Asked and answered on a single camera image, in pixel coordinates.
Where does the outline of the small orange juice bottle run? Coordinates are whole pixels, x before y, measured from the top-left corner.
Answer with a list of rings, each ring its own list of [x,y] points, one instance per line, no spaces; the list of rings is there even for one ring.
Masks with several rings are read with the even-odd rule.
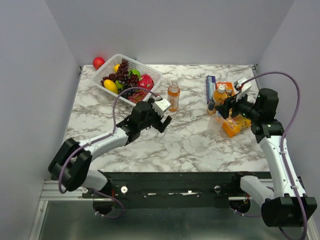
[[[227,97],[228,95],[226,93],[226,87],[224,85],[219,85],[213,92],[211,100],[208,103],[206,109],[208,115],[212,116],[215,114],[217,112],[215,106],[221,104]]]

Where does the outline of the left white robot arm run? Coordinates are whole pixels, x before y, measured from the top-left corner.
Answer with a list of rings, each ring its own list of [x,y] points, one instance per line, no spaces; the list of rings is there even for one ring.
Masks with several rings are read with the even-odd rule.
[[[166,99],[137,103],[129,116],[109,132],[86,141],[69,138],[64,141],[48,166],[48,171],[58,180],[60,188],[72,192],[79,187],[93,189],[101,198],[111,191],[111,179],[99,170],[91,170],[91,162],[103,154],[131,144],[140,137],[141,131],[154,128],[163,133],[171,117],[163,119],[171,104]]]

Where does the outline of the tall orange drink bottle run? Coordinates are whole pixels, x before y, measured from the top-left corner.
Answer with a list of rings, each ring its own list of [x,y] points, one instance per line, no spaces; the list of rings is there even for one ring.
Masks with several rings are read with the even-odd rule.
[[[167,89],[167,100],[170,103],[169,111],[175,112],[179,108],[179,97],[181,89],[178,86],[177,81],[172,81],[171,85]]]

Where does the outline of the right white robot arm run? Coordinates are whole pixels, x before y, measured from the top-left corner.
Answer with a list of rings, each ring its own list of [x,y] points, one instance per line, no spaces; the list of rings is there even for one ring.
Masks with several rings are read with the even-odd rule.
[[[234,95],[215,106],[224,119],[241,115],[251,121],[251,131],[265,155],[273,183],[269,189],[246,173],[230,183],[230,191],[236,196],[248,193],[260,206],[268,227],[303,227],[317,209],[317,202],[307,196],[294,171],[283,125],[275,119],[278,102],[276,91],[262,88],[254,103],[247,95],[240,99]]]

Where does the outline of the clear plastic bottle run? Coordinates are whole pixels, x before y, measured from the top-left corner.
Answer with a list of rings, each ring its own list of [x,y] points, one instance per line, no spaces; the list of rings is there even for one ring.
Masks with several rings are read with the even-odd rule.
[[[224,121],[225,119],[217,111],[210,117],[207,130],[213,135],[219,134],[223,128]]]

